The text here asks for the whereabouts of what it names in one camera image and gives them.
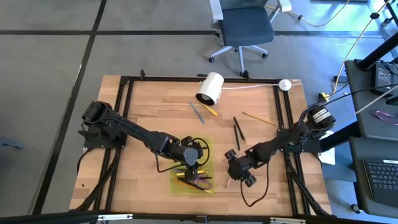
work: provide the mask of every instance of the chair wheel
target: chair wheel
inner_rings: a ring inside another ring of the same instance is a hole
[[[361,210],[358,208],[358,205],[357,204],[353,204],[353,205],[351,205],[351,209],[352,209],[352,211],[354,211],[355,213],[357,213],[357,214],[361,214]]]
[[[247,77],[249,76],[249,72],[248,72],[247,70],[245,70],[244,72],[241,72],[241,73],[239,74],[239,76],[240,76],[240,77],[243,77],[243,78],[247,78]]]

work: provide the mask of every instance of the office chair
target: office chair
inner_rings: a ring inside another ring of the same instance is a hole
[[[221,31],[224,46],[210,55],[209,62],[214,62],[214,56],[232,48],[239,54],[241,64],[240,76],[247,77],[249,72],[244,69],[242,48],[255,50],[268,57],[268,51],[257,44],[265,44],[274,40],[274,30],[271,22],[279,11],[292,10],[289,0],[277,0],[277,7],[268,16],[264,8],[268,0],[209,0],[211,11],[211,27]]]

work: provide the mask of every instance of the black desk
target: black desk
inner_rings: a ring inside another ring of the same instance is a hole
[[[370,215],[398,218],[398,208],[383,205],[372,199],[363,159],[398,160],[398,142],[365,138],[350,138],[349,144],[356,174],[354,183],[358,207]]]
[[[371,72],[361,71],[357,68],[352,60],[346,61],[345,66],[351,91],[370,88]],[[395,77],[394,82],[398,83],[398,78]],[[355,111],[361,109],[377,97],[377,95],[372,94],[370,91],[363,91],[353,94],[352,98],[354,101]],[[387,124],[379,118],[373,116],[371,111],[376,110],[385,111],[389,114],[396,115],[398,113],[398,106],[387,105],[386,101],[383,99],[376,101],[370,107],[356,115],[358,120],[357,122],[354,122],[335,134],[322,139],[322,151],[326,151],[332,147],[335,147],[336,145],[346,142],[350,136],[398,141],[397,126]]]

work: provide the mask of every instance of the chair base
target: chair base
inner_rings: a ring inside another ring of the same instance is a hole
[[[245,74],[245,72],[247,73],[248,71],[245,71],[244,69],[244,64],[243,64],[243,52],[242,52],[242,48],[246,48],[246,49],[250,49],[250,50],[255,50],[257,52],[262,53],[262,57],[263,58],[267,58],[268,57],[268,51],[265,49],[262,49],[256,45],[252,45],[252,46],[239,46],[239,47],[232,47],[232,46],[225,46],[222,49],[219,49],[219,51],[213,53],[212,55],[210,55],[209,58],[209,62],[214,62],[214,56],[222,54],[228,50],[231,50],[232,48],[235,49],[235,52],[238,52],[239,54],[239,62],[241,64],[241,76]]]

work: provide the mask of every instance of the yellow pencil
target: yellow pencil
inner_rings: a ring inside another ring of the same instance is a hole
[[[250,117],[252,117],[252,118],[256,118],[256,119],[258,119],[258,120],[260,120],[260,121],[263,121],[263,122],[265,122],[265,123],[269,123],[269,124],[271,124],[271,125],[274,125],[275,126],[275,124],[273,124],[273,123],[271,123],[271,122],[269,122],[269,121],[266,121],[266,120],[264,120],[264,119],[262,119],[262,118],[259,118],[259,117],[257,117],[257,116],[254,116],[254,115],[251,115],[251,114],[248,114],[248,113],[246,113],[246,112],[242,112],[243,114],[245,114],[245,115],[248,115],[248,116],[250,116]]]
[[[206,109],[208,109],[210,111],[210,113],[214,114],[214,116],[217,116],[217,112],[213,109],[211,109],[210,107],[208,107],[207,105],[204,105],[203,103],[201,103]]]

